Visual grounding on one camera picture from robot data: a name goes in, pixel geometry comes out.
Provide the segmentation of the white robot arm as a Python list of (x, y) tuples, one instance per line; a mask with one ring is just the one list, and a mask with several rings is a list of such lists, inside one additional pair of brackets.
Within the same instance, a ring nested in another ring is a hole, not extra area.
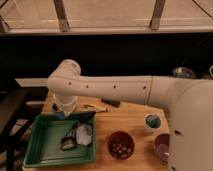
[(169, 171), (213, 171), (213, 80), (171, 76), (87, 77), (66, 59), (47, 79), (56, 99), (72, 96), (146, 104), (164, 110), (170, 129)]

